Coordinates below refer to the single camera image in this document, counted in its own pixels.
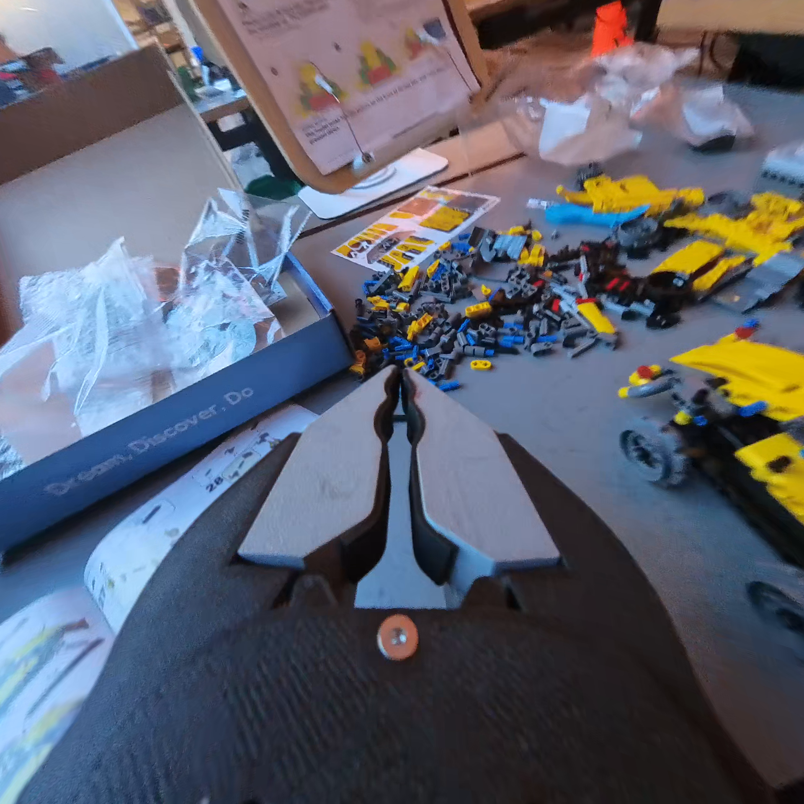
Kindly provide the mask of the grey motor block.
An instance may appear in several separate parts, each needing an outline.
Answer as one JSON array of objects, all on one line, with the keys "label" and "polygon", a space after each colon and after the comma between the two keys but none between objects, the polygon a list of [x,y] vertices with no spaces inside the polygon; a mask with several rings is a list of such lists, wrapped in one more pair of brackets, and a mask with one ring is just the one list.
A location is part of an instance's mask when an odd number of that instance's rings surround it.
[{"label": "grey motor block", "polygon": [[767,153],[759,177],[803,188],[803,140],[777,146]]}]

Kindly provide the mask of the crumpled clear plastic bags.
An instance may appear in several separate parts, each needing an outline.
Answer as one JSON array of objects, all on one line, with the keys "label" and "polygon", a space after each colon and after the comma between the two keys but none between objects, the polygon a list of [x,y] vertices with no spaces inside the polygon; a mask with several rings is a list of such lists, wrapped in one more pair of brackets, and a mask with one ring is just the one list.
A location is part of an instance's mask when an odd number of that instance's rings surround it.
[{"label": "crumpled clear plastic bags", "polygon": [[280,274],[309,216],[219,189],[177,265],[121,237],[82,268],[23,277],[23,326],[1,351],[2,480],[285,337]]}]

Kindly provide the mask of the heap of large yellow beams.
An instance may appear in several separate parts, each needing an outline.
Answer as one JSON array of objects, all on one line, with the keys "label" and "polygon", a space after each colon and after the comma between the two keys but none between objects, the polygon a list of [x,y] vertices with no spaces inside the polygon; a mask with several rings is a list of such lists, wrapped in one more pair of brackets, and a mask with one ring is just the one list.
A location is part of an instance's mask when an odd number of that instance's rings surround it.
[{"label": "heap of large yellow beams", "polygon": [[612,178],[595,167],[579,171],[575,188],[559,185],[558,204],[595,212],[649,205],[645,216],[599,227],[608,231],[603,240],[584,240],[553,259],[574,263],[602,306],[667,329],[686,306],[712,302],[748,314],[802,279],[802,200],[768,191],[708,195],[644,175]]}]

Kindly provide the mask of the yellow toy brick car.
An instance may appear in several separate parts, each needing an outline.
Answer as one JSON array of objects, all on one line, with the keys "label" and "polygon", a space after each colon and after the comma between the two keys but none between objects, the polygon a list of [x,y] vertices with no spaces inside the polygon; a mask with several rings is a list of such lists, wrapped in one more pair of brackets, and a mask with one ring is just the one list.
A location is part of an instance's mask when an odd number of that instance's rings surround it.
[{"label": "yellow toy brick car", "polygon": [[621,431],[628,462],[650,483],[707,477],[786,561],[785,578],[746,584],[749,604],[802,646],[803,357],[752,339],[751,320],[712,344],[633,371],[620,399],[666,396],[673,416]]}]

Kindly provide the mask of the open instruction booklet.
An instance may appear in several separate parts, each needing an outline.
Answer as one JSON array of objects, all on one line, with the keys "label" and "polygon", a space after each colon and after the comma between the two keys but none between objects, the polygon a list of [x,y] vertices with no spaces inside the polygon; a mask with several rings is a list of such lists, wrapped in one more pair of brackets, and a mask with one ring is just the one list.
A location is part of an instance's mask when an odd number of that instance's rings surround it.
[{"label": "open instruction booklet", "polygon": [[95,547],[82,585],[1,625],[1,802],[16,802],[61,741],[106,665],[147,582],[198,517],[317,414],[285,405],[246,425],[142,504]]}]

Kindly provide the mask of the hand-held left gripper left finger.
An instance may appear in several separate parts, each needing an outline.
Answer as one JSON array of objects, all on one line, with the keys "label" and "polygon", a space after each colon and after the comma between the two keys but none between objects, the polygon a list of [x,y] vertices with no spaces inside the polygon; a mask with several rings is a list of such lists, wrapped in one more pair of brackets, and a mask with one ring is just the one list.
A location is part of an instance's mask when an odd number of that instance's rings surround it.
[{"label": "hand-held left gripper left finger", "polygon": [[383,369],[298,437],[238,555],[269,568],[359,581],[383,556],[399,370]]}]

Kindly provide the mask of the grey desk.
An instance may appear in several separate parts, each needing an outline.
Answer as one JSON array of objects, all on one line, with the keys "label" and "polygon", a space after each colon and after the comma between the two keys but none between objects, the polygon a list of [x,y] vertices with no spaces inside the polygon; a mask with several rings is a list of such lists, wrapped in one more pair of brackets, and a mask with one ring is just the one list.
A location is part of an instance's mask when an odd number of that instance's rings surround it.
[{"label": "grey desk", "polygon": [[[615,176],[647,175],[658,186],[701,186],[707,192],[749,189],[765,153],[802,136],[802,100],[794,95],[731,87],[758,133],[758,146],[730,155],[692,154],[671,138],[648,133],[642,148],[609,168]],[[555,195],[573,171],[520,156],[454,184],[499,196],[486,226],[508,227],[532,215],[529,198]],[[375,211],[314,229],[294,253],[346,321],[366,271],[331,254],[347,237],[377,219]],[[619,400],[617,389],[641,364],[663,363],[728,334],[740,319],[717,305],[694,307],[678,327],[653,331],[627,322],[616,350],[596,347],[564,355],[499,358],[494,370],[461,366],[456,399],[488,425],[508,433],[593,508],[638,560],[675,620],[719,717],[765,778],[786,785],[802,776],[802,653],[790,632],[762,620],[745,586],[779,576],[781,562],[756,531],[705,480],[676,491],[652,487],[624,461],[618,434],[635,418],[666,420],[662,399]],[[434,605],[440,591],[418,572],[407,508],[409,448],[393,439],[392,516],[398,516],[379,567],[358,587],[360,606]],[[2,621],[19,609],[83,580],[85,562],[101,537],[211,447],[160,469],[84,514],[60,524],[12,554],[2,567]]]}]

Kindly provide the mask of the green crate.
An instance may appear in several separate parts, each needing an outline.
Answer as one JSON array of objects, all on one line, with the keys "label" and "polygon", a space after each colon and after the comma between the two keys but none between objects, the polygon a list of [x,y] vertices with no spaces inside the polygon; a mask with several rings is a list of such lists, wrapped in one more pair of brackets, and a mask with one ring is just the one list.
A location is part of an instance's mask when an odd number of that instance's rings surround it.
[{"label": "green crate", "polygon": [[245,192],[258,198],[283,201],[296,196],[303,186],[296,179],[282,179],[273,175],[263,175],[249,182],[245,187]]}]

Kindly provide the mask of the blue brick separator tool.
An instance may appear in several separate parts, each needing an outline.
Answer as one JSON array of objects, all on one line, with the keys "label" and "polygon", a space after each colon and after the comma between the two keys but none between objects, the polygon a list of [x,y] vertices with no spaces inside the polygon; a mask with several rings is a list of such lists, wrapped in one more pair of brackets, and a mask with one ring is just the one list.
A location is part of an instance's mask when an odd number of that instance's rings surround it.
[{"label": "blue brick separator tool", "polygon": [[588,206],[561,203],[546,206],[544,215],[546,222],[555,226],[581,225],[615,228],[645,216],[648,210],[649,205],[642,205],[622,212],[595,212]]}]

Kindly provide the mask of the blue cardboard kit box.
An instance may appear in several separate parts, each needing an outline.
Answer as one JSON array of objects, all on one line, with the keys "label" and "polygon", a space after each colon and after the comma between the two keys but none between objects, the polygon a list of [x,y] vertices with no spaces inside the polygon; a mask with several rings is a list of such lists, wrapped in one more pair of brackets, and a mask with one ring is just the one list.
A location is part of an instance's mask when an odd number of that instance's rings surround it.
[{"label": "blue cardboard kit box", "polygon": [[[162,51],[149,46],[2,109],[2,346],[19,281],[103,256],[177,265],[206,201],[245,194]],[[333,307],[291,253],[286,336],[2,480],[2,554],[347,366]]]}]

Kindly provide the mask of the clear bag with white paper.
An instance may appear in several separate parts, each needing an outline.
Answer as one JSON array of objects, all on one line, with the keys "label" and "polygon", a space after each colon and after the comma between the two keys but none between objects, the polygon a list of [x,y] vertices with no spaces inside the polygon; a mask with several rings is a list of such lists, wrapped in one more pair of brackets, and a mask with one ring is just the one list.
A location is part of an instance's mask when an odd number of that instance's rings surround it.
[{"label": "clear bag with white paper", "polygon": [[749,142],[755,129],[721,83],[689,84],[693,48],[636,44],[573,64],[520,59],[495,103],[510,139],[560,166],[604,164],[637,150],[647,131],[698,152]]}]

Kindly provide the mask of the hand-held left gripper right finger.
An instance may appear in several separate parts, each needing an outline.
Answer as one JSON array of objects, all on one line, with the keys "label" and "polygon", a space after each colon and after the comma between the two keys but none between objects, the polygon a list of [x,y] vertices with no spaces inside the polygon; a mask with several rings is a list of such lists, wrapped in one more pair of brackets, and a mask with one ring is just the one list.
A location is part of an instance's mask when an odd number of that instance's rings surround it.
[{"label": "hand-held left gripper right finger", "polygon": [[561,554],[497,432],[416,372],[402,375],[414,556],[457,608],[471,586],[551,570]]}]

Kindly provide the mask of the pile of small brick connectors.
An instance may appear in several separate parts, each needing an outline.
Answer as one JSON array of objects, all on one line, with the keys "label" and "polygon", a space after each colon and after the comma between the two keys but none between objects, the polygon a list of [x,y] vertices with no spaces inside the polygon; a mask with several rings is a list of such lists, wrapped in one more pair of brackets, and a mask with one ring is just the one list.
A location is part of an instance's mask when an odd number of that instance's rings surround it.
[{"label": "pile of small brick connectors", "polygon": [[537,236],[528,226],[475,227],[421,265],[371,271],[348,332],[350,376],[363,383],[387,367],[407,368],[453,392],[461,387],[457,368],[474,359],[617,347],[618,327],[580,284],[575,264],[553,263],[578,246],[551,253]]}]

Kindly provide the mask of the yellow sticker sheet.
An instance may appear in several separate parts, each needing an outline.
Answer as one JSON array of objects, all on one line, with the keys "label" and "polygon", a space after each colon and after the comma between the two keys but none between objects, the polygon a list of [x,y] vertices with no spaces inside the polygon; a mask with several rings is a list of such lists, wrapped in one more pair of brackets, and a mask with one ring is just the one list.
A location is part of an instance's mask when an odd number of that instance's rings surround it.
[{"label": "yellow sticker sheet", "polygon": [[373,272],[404,272],[471,231],[499,202],[498,196],[427,186],[331,253]]}]

